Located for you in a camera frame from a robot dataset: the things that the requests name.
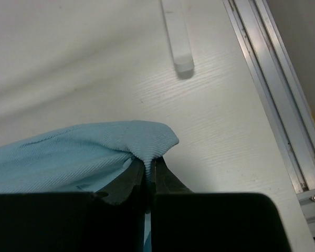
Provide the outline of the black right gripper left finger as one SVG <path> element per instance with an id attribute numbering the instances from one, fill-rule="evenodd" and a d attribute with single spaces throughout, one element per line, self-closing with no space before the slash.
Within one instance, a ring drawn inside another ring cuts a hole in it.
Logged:
<path id="1" fill-rule="evenodd" d="M 144 164 L 129 167 L 96 192 L 94 234 L 100 251 L 143 251 Z"/>

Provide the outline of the light blue trousers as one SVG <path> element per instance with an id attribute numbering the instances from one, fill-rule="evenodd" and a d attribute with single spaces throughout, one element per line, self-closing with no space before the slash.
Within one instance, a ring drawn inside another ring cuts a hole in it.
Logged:
<path id="1" fill-rule="evenodd" d="M 165 124 L 119 121 L 63 128 L 0 147 L 0 251 L 99 251 L 96 192 L 134 159 L 151 164 L 179 142 Z"/>

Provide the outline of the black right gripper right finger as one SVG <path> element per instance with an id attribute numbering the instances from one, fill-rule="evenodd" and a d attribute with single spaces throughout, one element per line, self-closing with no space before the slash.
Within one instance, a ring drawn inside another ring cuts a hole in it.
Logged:
<path id="1" fill-rule="evenodd" d="M 151 175 L 151 250 L 179 251 L 187 231 L 187 215 L 183 211 L 193 192 L 168 168 L 162 157 L 152 164 Z"/>

